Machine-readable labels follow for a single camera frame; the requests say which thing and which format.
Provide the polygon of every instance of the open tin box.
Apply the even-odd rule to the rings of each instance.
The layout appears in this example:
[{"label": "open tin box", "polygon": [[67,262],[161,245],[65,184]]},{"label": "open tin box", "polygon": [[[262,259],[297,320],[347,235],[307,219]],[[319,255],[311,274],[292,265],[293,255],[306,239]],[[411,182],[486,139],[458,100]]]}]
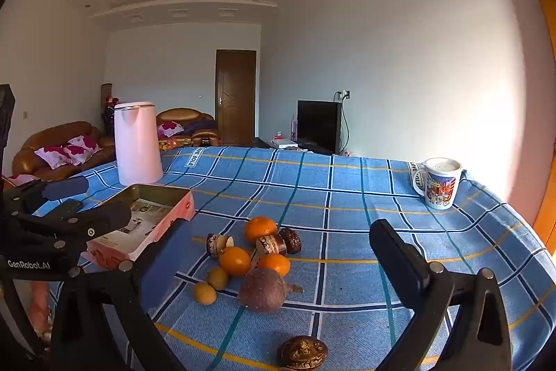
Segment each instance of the open tin box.
[{"label": "open tin box", "polygon": [[182,187],[134,184],[102,204],[114,201],[130,206],[130,223],[87,242],[85,252],[88,260],[106,269],[113,269],[124,260],[135,261],[148,244],[162,237],[176,218],[189,221],[195,214],[193,195]]}]

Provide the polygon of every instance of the white mug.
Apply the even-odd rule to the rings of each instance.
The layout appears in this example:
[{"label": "white mug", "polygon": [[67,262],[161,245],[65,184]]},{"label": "white mug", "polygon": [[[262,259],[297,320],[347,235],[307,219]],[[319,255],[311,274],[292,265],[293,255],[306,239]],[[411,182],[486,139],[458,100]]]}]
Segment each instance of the white mug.
[{"label": "white mug", "polygon": [[448,158],[430,158],[423,165],[411,177],[413,189],[425,197],[427,206],[447,210],[454,204],[463,167],[458,161]]}]

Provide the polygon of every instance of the mug handle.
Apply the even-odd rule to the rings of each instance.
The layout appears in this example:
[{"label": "mug handle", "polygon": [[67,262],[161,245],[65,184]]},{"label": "mug handle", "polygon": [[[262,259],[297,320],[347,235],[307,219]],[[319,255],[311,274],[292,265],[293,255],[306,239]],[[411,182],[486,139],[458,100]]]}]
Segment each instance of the mug handle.
[{"label": "mug handle", "polygon": [[413,177],[411,178],[411,183],[413,184],[413,189],[415,189],[415,191],[421,195],[422,197],[425,196],[425,191],[421,190],[419,188],[419,186],[417,186],[417,175],[421,173],[423,174],[423,176],[421,177],[422,181],[423,181],[423,187],[425,187],[425,177],[424,177],[424,173],[425,173],[425,169],[424,168],[419,168],[414,174]]}]

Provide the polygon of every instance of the yellow fruit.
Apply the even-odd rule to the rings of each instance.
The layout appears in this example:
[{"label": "yellow fruit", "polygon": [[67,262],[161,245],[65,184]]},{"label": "yellow fruit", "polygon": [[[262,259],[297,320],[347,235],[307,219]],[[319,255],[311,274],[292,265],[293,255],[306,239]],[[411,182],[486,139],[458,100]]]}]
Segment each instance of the yellow fruit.
[{"label": "yellow fruit", "polygon": [[220,267],[233,277],[245,275],[251,267],[249,254],[239,247],[226,247],[218,258],[218,262]]},{"label": "yellow fruit", "polygon": [[253,217],[245,224],[245,238],[252,244],[260,237],[273,235],[277,231],[276,223],[268,217]]},{"label": "yellow fruit", "polygon": [[221,291],[228,286],[230,278],[226,271],[220,266],[213,267],[208,271],[207,283],[211,285],[216,291]]},{"label": "yellow fruit", "polygon": [[257,267],[267,267],[278,272],[280,276],[285,277],[290,271],[290,260],[278,253],[269,253],[261,256]]},{"label": "yellow fruit", "polygon": [[193,287],[193,298],[201,305],[210,305],[216,300],[216,291],[208,283],[200,281]]}]

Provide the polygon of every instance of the pink kettle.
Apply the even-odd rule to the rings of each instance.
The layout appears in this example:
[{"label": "pink kettle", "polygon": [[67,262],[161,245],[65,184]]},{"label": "pink kettle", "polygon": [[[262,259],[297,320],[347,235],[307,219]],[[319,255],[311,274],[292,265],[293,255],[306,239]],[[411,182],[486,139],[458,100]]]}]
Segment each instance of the pink kettle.
[{"label": "pink kettle", "polygon": [[151,184],[162,178],[154,104],[116,104],[114,133],[118,177],[123,186]]}]

